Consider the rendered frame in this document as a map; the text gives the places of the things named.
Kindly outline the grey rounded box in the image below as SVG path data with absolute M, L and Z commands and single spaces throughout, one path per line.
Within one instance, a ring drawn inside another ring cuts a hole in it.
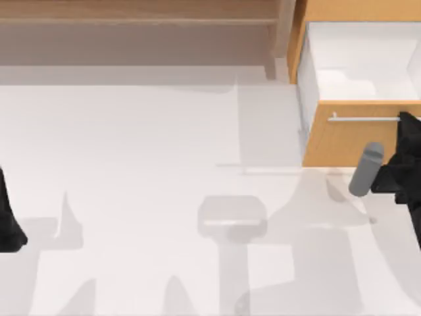
M 370 142 L 364 147 L 348 186 L 350 194 L 363 197 L 370 191 L 383 159 L 384 147 L 380 142 Z

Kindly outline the pale wooden drawer front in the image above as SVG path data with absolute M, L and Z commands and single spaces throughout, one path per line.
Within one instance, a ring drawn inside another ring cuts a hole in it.
M 328 122 L 342 117 L 398 117 L 409 112 L 421 120 L 421 101 L 319 101 L 312 121 L 304 167 L 355 167 L 370 142 L 380 142 L 384 159 L 395 152 L 398 122 Z

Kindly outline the white drawer inside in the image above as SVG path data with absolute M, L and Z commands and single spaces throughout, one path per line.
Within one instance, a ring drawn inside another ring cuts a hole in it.
M 297 91 L 304 140 L 319 101 L 421 101 L 421 22 L 309 22 Z

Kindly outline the wooden cupboard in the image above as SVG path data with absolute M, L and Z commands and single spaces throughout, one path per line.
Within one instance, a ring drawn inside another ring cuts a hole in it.
M 297 69 L 308 22 L 421 22 L 421 0 L 296 0 L 289 43 L 289 83 Z

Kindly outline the wooden open shelf unit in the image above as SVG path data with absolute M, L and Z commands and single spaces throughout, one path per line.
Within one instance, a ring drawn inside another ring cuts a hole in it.
M 259 66 L 286 54 L 296 0 L 0 0 L 0 65 Z

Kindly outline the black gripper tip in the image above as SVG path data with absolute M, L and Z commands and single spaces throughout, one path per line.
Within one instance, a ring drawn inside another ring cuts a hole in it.
M 3 169 L 0 167 L 0 253 L 16 253 L 28 243 L 9 201 Z

